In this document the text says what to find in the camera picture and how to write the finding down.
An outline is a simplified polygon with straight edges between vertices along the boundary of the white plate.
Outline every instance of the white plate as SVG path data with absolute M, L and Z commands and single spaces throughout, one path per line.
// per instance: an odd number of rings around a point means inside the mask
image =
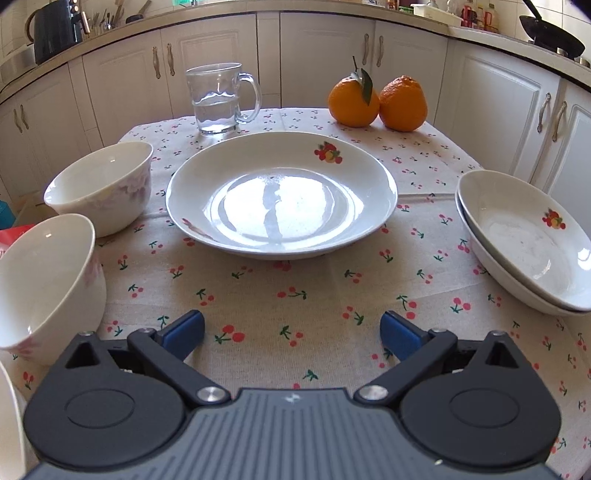
M 398 199 L 388 170 L 364 150 L 300 132 L 244 135 L 189 158 L 166 208 L 188 236 L 268 260 L 309 258 L 377 230 Z
M 562 206 L 489 170 L 468 172 L 457 191 L 470 229 L 516 280 L 562 309 L 591 311 L 591 241 Z
M 460 220 L 466 227 L 468 234 L 470 236 L 470 248 L 472 252 L 478 257 L 478 260 L 482 264 L 484 268 L 491 274 L 491 277 L 494 278 L 501 287 L 503 287 L 508 293 L 513 295 L 517 300 L 522 301 L 528 307 L 533 308 L 534 310 L 538 310 L 538 312 L 546 313 L 548 315 L 554 315 L 559 317 L 568 317 L 568 316 L 583 316 L 589 315 L 589 312 L 575 312 L 572 310 L 564 310 L 551 303 L 545 301 L 543 298 L 539 297 L 532 291 L 528 290 L 525 286 L 519 283 L 514 277 L 512 277 L 507 270 L 505 270 L 499 262 L 497 262 L 492 255 L 486 251 L 486 249 L 482 246 L 482 244 L 476 238 L 476 235 L 472 233 L 470 226 L 466 222 L 466 218 L 464 216 L 464 210 L 462 208 L 462 204 L 460 202 L 459 195 L 456 191 L 456 208 L 457 212 L 460 216 Z

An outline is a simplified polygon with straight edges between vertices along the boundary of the tablecloth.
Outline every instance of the tablecloth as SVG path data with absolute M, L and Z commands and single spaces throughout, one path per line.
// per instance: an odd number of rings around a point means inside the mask
M 548 464 L 563 478 L 581 477 L 591 465 L 589 320 L 530 309 L 479 264 L 453 201 L 459 176 L 478 164 L 427 123 L 403 134 L 379 119 L 353 129 L 327 110 L 267 109 L 235 135 L 260 131 L 319 133 L 367 150 L 396 179 L 395 213 L 374 234 L 322 257 L 237 257 L 187 238 L 164 204 L 172 174 L 221 139 L 200 137 L 193 117 L 135 127 L 122 141 L 154 146 L 151 200 L 130 227 L 97 240 L 108 291 L 100 337 L 161 329 L 197 308 L 206 337 L 187 362 L 233 394 L 240 387 L 353 392 L 397 362 L 379 340 L 384 310 L 465 339 L 506 330 L 562 412 Z M 43 368 L 6 354 L 2 361 L 25 396 L 35 391 Z

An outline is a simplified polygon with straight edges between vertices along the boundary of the cabinet door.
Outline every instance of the cabinet door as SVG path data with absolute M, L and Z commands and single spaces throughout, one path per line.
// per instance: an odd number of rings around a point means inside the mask
M 484 168 L 530 181 L 559 77 L 486 47 L 450 40 L 435 127 Z M 538 113 L 546 94 L 542 130 Z
M 20 101 L 45 186 L 90 153 L 67 65 L 26 87 Z
M 258 78 L 254 14 L 209 18 L 168 27 L 161 32 L 164 70 L 175 118 L 194 114 L 184 75 L 188 69 L 212 63 L 239 62 L 243 72 Z M 254 107 L 255 94 L 251 85 L 241 82 L 239 96 L 241 109 Z
M 379 93 L 389 82 L 401 75 L 421 84 L 427 99 L 427 121 L 435 121 L 447 38 L 416 28 L 387 22 L 376 22 L 374 57 L 371 77 Z
M 90 100 L 104 144 L 133 127 L 173 117 L 160 30 L 100 48 L 82 57 Z
M 371 69 L 374 20 L 282 13 L 280 21 L 281 106 L 325 108 L 332 88 L 354 70 L 353 55 Z
M 13 202 L 26 194 L 41 190 L 43 186 L 31 138 L 17 109 L 20 97 L 17 94 L 0 105 L 0 177 Z M 17 112 L 17 119 L 14 118 L 14 112 Z
M 532 183 L 548 193 L 566 208 L 579 225 L 591 236 L 591 210 L 589 210 L 589 138 L 591 138 L 591 93 L 567 80 L 562 101 L 566 110 L 560 119 L 557 141 L 548 138 L 546 149 L 535 171 Z M 556 127 L 554 115 L 552 132 Z

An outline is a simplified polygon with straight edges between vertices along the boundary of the water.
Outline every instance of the water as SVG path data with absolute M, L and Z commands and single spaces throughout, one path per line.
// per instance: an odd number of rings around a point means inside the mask
M 222 134 L 236 128 L 236 116 L 240 114 L 238 95 L 212 92 L 192 104 L 202 134 Z

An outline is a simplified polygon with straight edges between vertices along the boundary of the bowl rim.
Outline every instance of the bowl rim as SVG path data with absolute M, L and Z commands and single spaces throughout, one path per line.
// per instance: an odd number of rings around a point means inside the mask
M 559 204 L 559 202 L 557 202 L 556 200 L 554 200 L 550 195 L 548 195 L 545 192 L 542 192 L 542 190 L 538 189 L 537 187 L 533 186 L 532 184 L 527 183 L 524 180 L 518 179 L 517 177 L 514 177 L 512 175 L 500 172 L 500 171 L 495 171 L 495 170 L 473 170 L 473 171 L 469 171 L 467 173 L 465 173 L 464 175 L 462 175 L 462 177 L 460 178 L 460 181 L 457 184 L 457 192 L 458 195 L 460 197 L 460 202 L 464 208 L 464 212 L 466 214 L 466 217 L 474 224 L 476 232 L 475 232 L 475 237 L 478 237 L 478 235 L 482 235 L 482 237 L 487 238 L 486 235 L 484 234 L 484 231 L 482 230 L 482 228 L 480 227 L 480 224 L 476 221 L 476 219 L 474 218 L 474 216 L 470 213 L 469 209 L 466 208 L 466 202 L 464 201 L 464 197 L 462 196 L 462 182 L 464 182 L 465 184 L 465 177 L 474 177 L 476 175 L 486 175 L 486 176 L 497 176 L 497 177 L 502 177 L 507 181 L 511 181 L 514 182 L 515 184 L 521 184 L 520 188 L 525 188 L 527 190 L 529 190 L 530 192 L 535 193 L 536 195 L 542 195 L 542 197 L 544 197 L 545 199 L 547 199 L 548 204 L 549 205 L 554 205 L 557 210 L 562 211 L 563 216 L 566 213 L 566 215 L 569 217 L 569 222 L 572 225 L 576 225 L 579 230 L 582 232 L 582 234 L 587 238 L 587 241 L 589 244 L 591 244 L 591 239 L 589 238 L 589 236 L 587 235 L 587 233 L 583 230 L 583 228 L 579 225 L 579 223 L 577 222 L 577 220 L 575 220 L 573 218 L 573 216 L 569 213 L 569 211 L 564 208 L 561 204 Z M 570 301 L 568 301 L 567 299 L 564 298 L 564 296 L 558 296 L 556 294 L 554 294 L 553 292 L 548 291 L 546 288 L 544 288 L 541 285 L 538 285 L 536 282 L 534 282 L 531 278 L 529 278 L 529 276 L 526 275 L 526 273 L 524 273 L 517 265 L 515 265 L 515 263 L 513 261 L 511 261 L 508 257 L 506 257 L 505 255 L 503 255 L 500 250 L 491 242 L 487 239 L 487 242 L 489 244 L 492 245 L 492 248 L 494 250 L 494 252 L 490 252 L 491 256 L 495 257 L 495 260 L 497 259 L 497 255 L 499 258 L 502 258 L 503 261 L 505 261 L 510 267 L 511 270 L 514 270 L 516 273 L 510 273 L 511 276 L 519 276 L 522 277 L 522 280 L 519 280 L 518 278 L 516 278 L 516 280 L 518 280 L 520 283 L 524 283 L 524 286 L 527 287 L 528 290 L 537 290 L 536 293 L 539 297 L 544 298 L 547 302 L 560 307 L 562 310 L 568 310 L 568 311 L 574 311 L 574 312 L 591 312 L 591 303 L 589 304 L 588 307 L 583 307 L 581 305 L 576 305 Z M 588 288 L 585 289 L 586 291 L 591 291 L 591 281 L 589 283 Z
M 81 197 L 75 198 L 73 200 L 70 200 L 68 202 L 54 202 L 52 200 L 49 200 L 47 198 L 47 195 L 50 191 L 51 185 L 60 177 L 62 176 L 65 172 L 69 171 L 69 170 L 73 170 L 75 168 L 75 165 L 78 162 L 82 162 L 85 161 L 87 158 L 89 157 L 93 157 L 93 156 L 98 156 L 100 153 L 104 152 L 105 150 L 115 150 L 117 148 L 119 148 L 121 145 L 129 145 L 129 144 L 144 144 L 144 145 L 149 145 L 150 146 L 150 153 L 146 156 L 145 159 L 143 159 L 136 167 L 132 168 L 131 170 L 129 170 L 127 173 L 125 173 L 124 175 L 121 175 L 119 178 L 117 178 L 116 180 L 112 181 L 111 183 L 108 183 L 107 185 L 101 187 L 100 189 L 94 190 L 90 193 L 87 193 L 86 195 L 83 195 Z M 108 147 L 103 147 L 100 148 L 94 152 L 90 152 L 88 155 L 84 155 L 84 157 L 79 158 L 78 160 L 76 160 L 74 163 L 68 165 L 66 168 L 64 168 L 61 172 L 59 172 L 59 174 L 57 174 L 52 181 L 49 183 L 49 185 L 47 186 L 47 188 L 45 189 L 45 193 L 43 194 L 43 202 L 45 202 L 45 204 L 51 206 L 51 207 L 63 207 L 65 205 L 77 205 L 81 202 L 86 202 L 88 201 L 88 199 L 90 199 L 93 196 L 96 196 L 98 194 L 101 194 L 111 188 L 113 188 L 113 186 L 117 185 L 121 180 L 123 180 L 124 178 L 128 177 L 129 175 L 136 173 L 138 170 L 142 169 L 142 167 L 145 165 L 146 162 L 150 161 L 150 159 L 152 158 L 152 155 L 154 153 L 154 146 L 151 143 L 148 142 L 142 142 L 142 141 L 131 141 L 131 142 L 117 142 L 116 144 L 113 145 L 109 145 Z
M 569 310 L 569 309 L 565 309 L 562 308 L 558 305 L 554 305 L 553 303 L 550 303 L 548 300 L 543 299 L 542 297 L 540 297 L 536 292 L 530 290 L 526 285 L 523 285 L 523 283 L 521 283 L 519 280 L 517 280 L 513 275 L 511 275 L 506 269 L 505 267 L 503 267 L 503 265 L 501 265 L 495 257 L 492 256 L 492 254 L 485 248 L 484 245 L 482 245 L 482 243 L 480 242 L 480 240 L 478 240 L 478 238 L 476 237 L 476 235 L 472 232 L 472 229 L 470 228 L 470 225 L 468 225 L 468 222 L 466 221 L 465 218 L 465 214 L 464 214 L 464 207 L 462 206 L 462 202 L 460 201 L 460 194 L 456 189 L 456 194 L 454 195 L 454 200 L 456 201 L 456 210 L 457 210 L 457 214 L 460 217 L 460 220 L 462 221 L 462 225 L 464 226 L 464 228 L 468 231 L 468 233 L 470 234 L 470 240 L 472 242 L 474 242 L 479 248 L 481 248 L 482 250 L 484 250 L 484 252 L 488 255 L 488 260 L 494 264 L 494 266 L 502 271 L 503 273 L 505 273 L 507 276 L 511 277 L 511 279 L 514 281 L 514 283 L 518 284 L 519 286 L 521 286 L 524 290 L 527 290 L 537 301 L 539 301 L 541 304 L 543 304 L 546 307 L 551 307 L 553 309 L 556 309 L 557 311 L 560 312 L 564 312 L 562 313 L 562 315 L 564 316 L 585 316 L 588 315 L 589 312 L 584 312 L 581 310 Z M 519 300 L 515 295 L 513 295 L 511 292 L 507 291 L 507 293 L 509 295 L 511 295 L 512 297 L 516 298 L 517 300 Z
M 8 375 L 8 372 L 6 371 L 6 368 L 2 362 L 0 362 L 0 382 L 6 383 L 8 386 L 8 392 L 12 398 L 12 410 L 15 413 L 18 427 L 18 446 L 20 451 L 20 459 L 18 463 L 20 463 L 22 470 L 21 475 L 24 475 L 27 473 L 27 453 L 25 451 L 25 431 L 22 424 L 21 410 L 18 405 L 17 393 L 15 391 L 14 384 L 12 383 L 12 380 L 10 379 L 10 376 Z
M 354 150 L 357 150 L 360 152 L 361 155 L 363 156 L 367 156 L 370 159 L 372 159 L 373 162 L 375 162 L 375 164 L 381 168 L 381 171 L 384 172 L 384 174 L 386 175 L 386 178 L 388 179 L 388 184 L 391 186 L 391 190 L 393 190 L 394 193 L 394 199 L 392 201 L 392 206 L 390 207 L 388 213 L 381 219 L 380 223 L 377 224 L 377 226 L 373 229 L 369 228 L 369 229 L 365 229 L 362 232 L 359 232 L 357 235 L 352 236 L 351 238 L 349 238 L 346 242 L 341 243 L 339 245 L 326 245 L 322 248 L 318 248 L 318 247 L 308 247 L 308 248 L 303 248 L 303 249 L 299 249 L 296 251 L 290 251 L 290 252 L 262 252 L 256 248 L 245 248 L 245 247 L 236 247 L 234 245 L 225 245 L 225 244 L 221 244 L 213 239 L 209 239 L 206 238 L 204 236 L 201 235 L 195 235 L 191 230 L 189 230 L 188 228 L 185 227 L 185 225 L 182 225 L 180 222 L 177 221 L 176 216 L 173 215 L 170 211 L 170 196 L 171 196 L 171 192 L 173 191 L 173 182 L 175 181 L 175 179 L 177 178 L 177 175 L 180 176 L 180 174 L 182 173 L 182 171 L 184 170 L 184 168 L 186 168 L 186 165 L 189 164 L 189 162 L 195 161 L 194 159 L 200 154 L 203 154 L 204 152 L 210 150 L 211 148 L 216 148 L 219 145 L 228 145 L 231 143 L 236 143 L 238 141 L 241 141 L 241 139 L 246 138 L 246 137 L 254 137 L 257 135 L 266 135 L 266 137 L 268 138 L 270 135 L 275 135 L 275 136 L 279 136 L 279 135 L 298 135 L 298 136 L 313 136 L 313 137 L 317 137 L 317 138 L 323 138 L 324 140 L 328 141 L 328 142 L 339 142 L 342 144 L 346 144 L 348 147 L 353 148 Z M 341 247 L 345 247 L 347 245 L 350 245 L 352 243 L 355 243 L 357 241 L 359 241 L 360 239 L 366 237 L 367 235 L 375 232 L 383 223 L 385 223 L 391 216 L 392 214 L 396 211 L 396 204 L 398 202 L 398 196 L 400 195 L 399 191 L 398 191 L 398 184 L 396 183 L 396 180 L 394 179 L 394 176 L 389 172 L 389 170 L 376 158 L 374 157 L 371 153 L 365 151 L 363 148 L 358 147 L 357 145 L 353 145 L 350 144 L 344 140 L 341 140 L 340 138 L 332 138 L 332 137 L 328 137 L 327 135 L 321 135 L 321 134 L 316 134 L 313 132 L 285 132 L 285 131 L 271 131 L 271 132 L 253 132 L 253 133 L 249 133 L 247 135 L 240 135 L 238 137 L 233 137 L 233 138 L 229 138 L 228 140 L 224 140 L 223 142 L 220 143 L 216 143 L 211 145 L 210 147 L 205 148 L 204 150 L 201 150 L 197 153 L 195 153 L 195 155 L 192 155 L 191 157 L 189 157 L 178 169 L 177 171 L 173 174 L 173 176 L 171 177 L 170 181 L 168 182 L 168 186 L 166 187 L 166 196 L 165 196 L 165 205 L 166 205 L 166 211 L 169 215 L 169 217 L 171 218 L 171 220 L 176 224 L 177 227 L 179 227 L 181 229 L 181 231 L 183 231 L 184 233 L 187 234 L 187 236 L 190 236 L 191 238 L 193 238 L 194 240 L 203 243 L 205 245 L 209 245 L 210 247 L 214 247 L 217 249 L 221 249 L 224 250 L 226 252 L 232 252 L 235 254 L 249 254 L 249 255 L 256 255 L 257 257 L 272 257 L 273 259 L 279 259 L 279 258 L 288 258 L 288 257 L 293 257 L 295 255 L 308 255 L 308 254 L 314 254 L 314 256 L 316 255 L 322 255 L 325 254 L 327 252 L 331 252 L 333 250 L 336 250 L 338 248 Z
M 30 230 L 27 230 L 24 234 L 22 234 L 16 242 L 14 242 L 7 250 L 6 252 L 4 252 L 4 255 L 2 256 L 2 260 L 5 261 L 6 258 L 10 258 L 13 255 L 17 255 L 15 253 L 11 253 L 11 250 L 14 252 L 14 250 L 12 249 L 13 245 L 16 245 L 17 242 L 19 242 L 22 238 L 25 238 L 27 236 L 31 235 L 31 232 L 34 232 L 37 227 L 43 225 L 44 223 L 49 223 L 49 222 L 55 222 L 56 219 L 60 219 L 60 218 L 73 218 L 73 217 L 77 217 L 77 218 L 81 218 L 83 219 L 87 225 L 90 225 L 90 231 L 92 233 L 92 241 L 90 242 L 90 249 L 89 252 L 86 254 L 86 258 L 84 260 L 84 263 L 82 265 L 82 268 L 80 269 L 80 272 L 78 273 L 78 275 L 76 276 L 76 279 L 72 282 L 72 285 L 70 286 L 70 288 L 68 289 L 68 291 L 64 294 L 63 298 L 60 300 L 60 302 L 55 306 L 55 308 L 51 311 L 51 313 L 49 313 L 45 320 L 43 320 L 38 326 L 37 328 L 35 328 L 31 333 L 29 333 L 28 335 L 24 336 L 23 338 L 21 338 L 18 342 L 14 342 L 10 345 L 3 345 L 2 343 L 0 343 L 0 349 L 1 350 L 10 350 L 12 348 L 15 348 L 16 346 L 18 346 L 19 344 L 21 344 L 23 341 L 25 341 L 26 339 L 32 337 L 33 335 L 35 335 L 37 332 L 39 332 L 43 327 L 45 327 L 47 325 L 47 323 L 49 322 L 49 320 L 54 316 L 54 314 L 58 311 L 59 308 L 61 308 L 61 306 L 64 304 L 64 302 L 66 300 L 68 300 L 72 294 L 72 291 L 74 290 L 74 288 L 80 283 L 80 279 L 82 278 L 82 276 L 84 275 L 84 272 L 86 271 L 86 267 L 88 266 L 88 263 L 90 263 L 90 259 L 92 258 L 92 255 L 95 252 L 95 242 L 96 242 L 96 232 L 95 232 L 95 226 L 93 225 L 93 223 L 88 219 L 88 217 L 85 217 L 84 215 L 81 215 L 79 213 L 65 213 L 63 215 L 57 215 L 55 217 L 51 217 L 48 218 L 47 220 L 42 221 L 41 223 L 36 224 L 33 228 L 31 228 Z M 1 273 L 1 269 L 2 269 L 2 265 L 6 265 L 6 263 L 0 261 L 0 273 Z

